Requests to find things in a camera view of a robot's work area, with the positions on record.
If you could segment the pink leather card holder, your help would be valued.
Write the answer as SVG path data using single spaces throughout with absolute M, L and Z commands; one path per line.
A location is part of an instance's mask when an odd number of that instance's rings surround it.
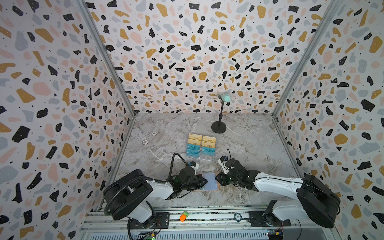
M 212 172 L 204 173 L 203 178 L 208 182 L 200 189 L 200 191 L 215 191 L 219 189 L 219 183 L 215 179 L 216 175 Z

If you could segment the orange green small tool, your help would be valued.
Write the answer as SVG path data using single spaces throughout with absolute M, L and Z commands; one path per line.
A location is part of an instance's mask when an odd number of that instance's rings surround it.
M 180 215 L 180 221 L 185 222 L 190 214 L 187 211 L 183 211 L 183 213 Z

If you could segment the gold card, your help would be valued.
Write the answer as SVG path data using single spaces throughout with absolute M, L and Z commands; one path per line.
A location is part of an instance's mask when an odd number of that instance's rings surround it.
M 197 134 L 189 134 L 189 139 L 191 140 L 197 140 L 197 141 L 201 141 L 203 138 L 202 135 L 197 135 Z
M 202 141 L 207 143 L 216 143 L 215 137 L 203 136 Z
M 206 148 L 214 149 L 216 147 L 216 143 L 202 141 L 202 146 Z
M 188 139 L 188 144 L 200 146 L 201 140 Z

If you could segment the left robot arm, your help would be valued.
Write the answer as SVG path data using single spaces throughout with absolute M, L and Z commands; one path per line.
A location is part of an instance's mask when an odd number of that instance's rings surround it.
M 149 203 L 150 198 L 182 198 L 183 193 L 200 190 L 208 183 L 203 175 L 196 174 L 196 170 L 196 166 L 187 165 L 166 181 L 147 177 L 141 170 L 134 170 L 103 191 L 106 202 L 104 214 L 112 216 L 115 221 L 128 217 L 141 224 L 151 223 L 156 213 Z

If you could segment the gold card back right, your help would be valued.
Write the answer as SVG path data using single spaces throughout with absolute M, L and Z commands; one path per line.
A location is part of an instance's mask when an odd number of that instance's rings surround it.
M 207 143 L 216 143 L 215 137 L 203 136 L 202 141 Z

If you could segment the black microphone stand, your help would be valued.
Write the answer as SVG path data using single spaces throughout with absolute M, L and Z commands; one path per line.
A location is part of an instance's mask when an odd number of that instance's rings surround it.
M 219 120 L 213 122 L 211 125 L 212 131 L 217 134 L 222 134 L 227 130 L 226 124 L 222 122 L 224 105 L 225 105 L 225 102 L 221 101 L 221 110 L 219 113 Z

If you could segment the mint green microphone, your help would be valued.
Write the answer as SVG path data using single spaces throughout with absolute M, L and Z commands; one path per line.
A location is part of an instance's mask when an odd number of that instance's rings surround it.
M 231 96 L 229 96 L 227 94 L 219 94 L 218 97 L 224 103 L 228 103 L 231 101 Z

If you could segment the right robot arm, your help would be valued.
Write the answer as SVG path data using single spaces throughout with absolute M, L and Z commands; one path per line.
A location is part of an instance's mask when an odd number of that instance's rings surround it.
M 334 227 L 341 200 L 315 176 L 293 179 L 248 171 L 238 160 L 226 156 L 222 156 L 218 164 L 223 171 L 215 179 L 221 186 L 233 185 L 289 198 L 287 201 L 271 200 L 262 214 L 250 217 L 250 223 L 281 227 L 286 221 L 297 219 L 311 220 L 326 229 Z

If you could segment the gold card back left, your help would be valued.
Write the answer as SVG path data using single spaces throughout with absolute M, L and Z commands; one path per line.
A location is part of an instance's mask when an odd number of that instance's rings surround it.
M 189 139 L 191 140 L 197 140 L 197 141 L 201 141 L 203 138 L 202 135 L 197 135 L 197 134 L 189 134 Z

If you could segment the clear acrylic card stand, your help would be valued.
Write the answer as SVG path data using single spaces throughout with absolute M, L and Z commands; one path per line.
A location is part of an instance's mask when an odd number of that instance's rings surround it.
M 214 156 L 211 156 L 211 155 L 204 155 L 204 154 L 202 154 L 202 140 L 201 140 L 201 148 L 200 148 L 200 156 L 198 157 L 198 158 L 195 158 L 195 159 L 200 159 L 200 160 L 205 160 L 205 161 L 214 161 L 215 159 L 216 159 L 216 153 L 215 153 L 215 155 Z

